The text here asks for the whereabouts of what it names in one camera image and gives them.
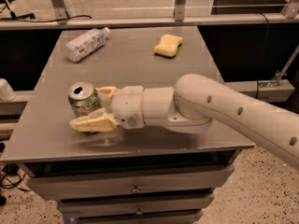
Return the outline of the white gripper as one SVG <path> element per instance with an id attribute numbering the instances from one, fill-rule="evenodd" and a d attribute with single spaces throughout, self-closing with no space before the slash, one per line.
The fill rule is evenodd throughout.
<path id="1" fill-rule="evenodd" d="M 119 125 L 124 129 L 145 126 L 142 115 L 142 86 L 127 86 L 118 91 L 114 86 L 96 88 L 99 108 L 86 116 L 69 121 L 69 126 L 82 133 L 107 133 Z"/>

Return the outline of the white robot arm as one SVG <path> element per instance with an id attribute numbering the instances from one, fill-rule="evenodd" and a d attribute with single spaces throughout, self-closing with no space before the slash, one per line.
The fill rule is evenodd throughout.
<path id="1" fill-rule="evenodd" d="M 249 97 L 202 75 L 180 77 L 174 87 L 98 88 L 101 108 L 73 119 L 78 132 L 111 132 L 119 126 L 159 126 L 202 133 L 219 121 L 299 170 L 299 115 Z"/>

